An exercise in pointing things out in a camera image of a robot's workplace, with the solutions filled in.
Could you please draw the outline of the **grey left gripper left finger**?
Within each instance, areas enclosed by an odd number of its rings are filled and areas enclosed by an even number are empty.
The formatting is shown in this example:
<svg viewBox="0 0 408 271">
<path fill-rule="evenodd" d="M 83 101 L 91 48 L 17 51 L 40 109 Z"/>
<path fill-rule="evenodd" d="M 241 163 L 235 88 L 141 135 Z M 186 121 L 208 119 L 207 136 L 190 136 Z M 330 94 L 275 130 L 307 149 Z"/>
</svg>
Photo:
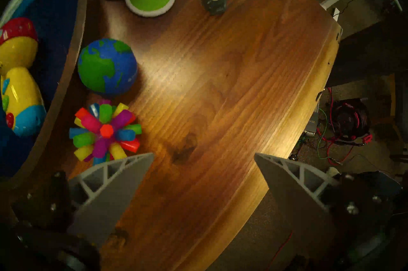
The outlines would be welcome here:
<svg viewBox="0 0 408 271">
<path fill-rule="evenodd" d="M 55 172 L 33 192 L 12 203 L 31 227 L 83 235 L 96 246 L 107 240 L 154 161 L 153 153 L 100 163 L 68 180 Z"/>
</svg>

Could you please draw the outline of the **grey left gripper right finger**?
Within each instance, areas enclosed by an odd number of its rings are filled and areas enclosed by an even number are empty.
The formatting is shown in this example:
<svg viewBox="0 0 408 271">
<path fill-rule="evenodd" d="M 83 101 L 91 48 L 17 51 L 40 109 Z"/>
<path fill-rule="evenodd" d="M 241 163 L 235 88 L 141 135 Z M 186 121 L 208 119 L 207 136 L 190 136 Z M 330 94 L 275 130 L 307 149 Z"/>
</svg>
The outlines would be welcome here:
<svg viewBox="0 0 408 271">
<path fill-rule="evenodd" d="M 389 239 L 402 185 L 386 173 L 331 174 L 263 153 L 254 160 L 310 258 L 360 261 Z"/>
</svg>

